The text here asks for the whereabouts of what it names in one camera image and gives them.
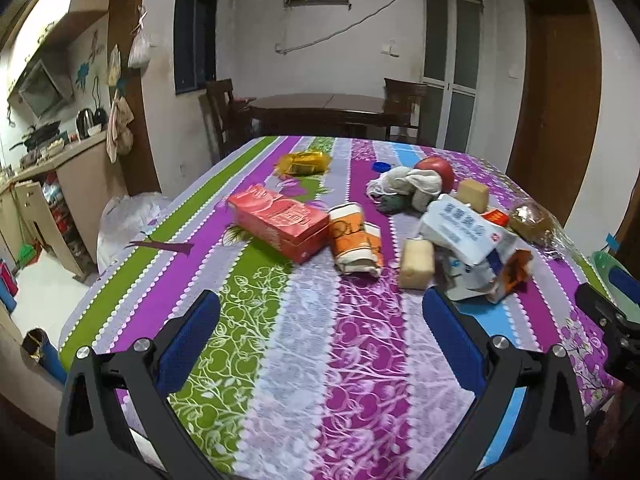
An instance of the wooden chair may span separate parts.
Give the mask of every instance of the wooden chair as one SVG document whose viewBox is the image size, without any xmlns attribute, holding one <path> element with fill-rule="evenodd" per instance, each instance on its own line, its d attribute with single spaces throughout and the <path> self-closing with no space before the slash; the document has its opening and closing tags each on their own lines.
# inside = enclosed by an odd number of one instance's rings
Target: wooden chair
<svg viewBox="0 0 640 480">
<path fill-rule="evenodd" d="M 207 100 L 211 106 L 213 127 L 222 160 L 250 138 L 248 120 L 244 115 L 249 100 L 234 99 L 234 86 L 231 79 L 208 82 Z"/>
<path fill-rule="evenodd" d="M 423 99 L 427 97 L 427 88 L 428 86 L 425 84 L 397 81 L 385 77 L 385 108 L 392 108 L 396 115 L 401 118 L 398 124 L 390 124 L 386 127 L 386 140 L 390 140 L 391 138 L 391 126 L 418 130 L 417 137 L 420 137 L 420 126 L 411 124 L 411 114 L 414 105 L 421 105 Z"/>
</svg>

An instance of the red juice carton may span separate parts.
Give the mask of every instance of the red juice carton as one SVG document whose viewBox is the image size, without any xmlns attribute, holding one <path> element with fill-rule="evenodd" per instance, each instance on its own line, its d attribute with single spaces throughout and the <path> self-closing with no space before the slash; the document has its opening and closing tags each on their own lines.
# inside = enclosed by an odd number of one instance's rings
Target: red juice carton
<svg viewBox="0 0 640 480">
<path fill-rule="evenodd" d="M 329 215 L 318 208 L 253 184 L 229 197 L 236 224 L 297 264 L 328 242 Z"/>
</svg>

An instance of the door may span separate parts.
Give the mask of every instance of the door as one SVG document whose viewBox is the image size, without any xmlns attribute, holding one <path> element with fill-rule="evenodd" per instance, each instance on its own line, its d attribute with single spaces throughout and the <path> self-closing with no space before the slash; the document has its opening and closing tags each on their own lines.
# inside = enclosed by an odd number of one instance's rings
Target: door
<svg viewBox="0 0 640 480">
<path fill-rule="evenodd" d="M 564 226 L 587 170 L 600 108 L 592 0 L 525 0 L 527 64 L 507 174 Z"/>
<path fill-rule="evenodd" d="M 476 104 L 480 57 L 479 0 L 426 0 L 420 140 L 466 152 Z"/>
</svg>

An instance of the hanging plastic bag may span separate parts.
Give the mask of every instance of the hanging plastic bag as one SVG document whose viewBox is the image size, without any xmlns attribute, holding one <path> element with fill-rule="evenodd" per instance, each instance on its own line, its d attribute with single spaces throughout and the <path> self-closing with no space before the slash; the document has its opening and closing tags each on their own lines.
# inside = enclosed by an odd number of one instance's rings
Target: hanging plastic bag
<svg viewBox="0 0 640 480">
<path fill-rule="evenodd" d="M 142 20 L 146 16 L 146 9 L 144 6 L 138 7 L 140 13 L 140 19 L 136 28 L 131 33 L 135 34 L 133 43 L 131 43 L 131 50 L 129 52 L 129 68 L 142 68 L 147 66 L 151 61 L 151 42 L 143 31 Z"/>
<path fill-rule="evenodd" d="M 116 86 L 120 79 L 120 49 L 118 45 L 114 45 L 111 55 L 109 56 L 109 70 L 107 72 L 107 84 Z"/>
</svg>

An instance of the green bowl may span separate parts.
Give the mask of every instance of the green bowl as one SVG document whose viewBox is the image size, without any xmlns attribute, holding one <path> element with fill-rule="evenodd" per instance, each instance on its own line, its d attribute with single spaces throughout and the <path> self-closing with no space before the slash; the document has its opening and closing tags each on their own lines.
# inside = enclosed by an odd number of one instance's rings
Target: green bowl
<svg viewBox="0 0 640 480">
<path fill-rule="evenodd" d="M 626 270 L 625 267 L 613 256 L 604 251 L 595 251 L 591 256 L 591 259 L 593 260 L 593 265 L 595 265 L 602 281 L 609 289 L 613 299 L 616 301 L 618 308 L 624 312 L 629 321 L 640 323 L 640 307 L 631 301 L 616 286 L 611 285 L 611 282 L 609 281 L 609 271 L 613 269 L 613 267 L 620 267 L 620 269 L 624 270 L 627 274 L 629 271 Z"/>
</svg>

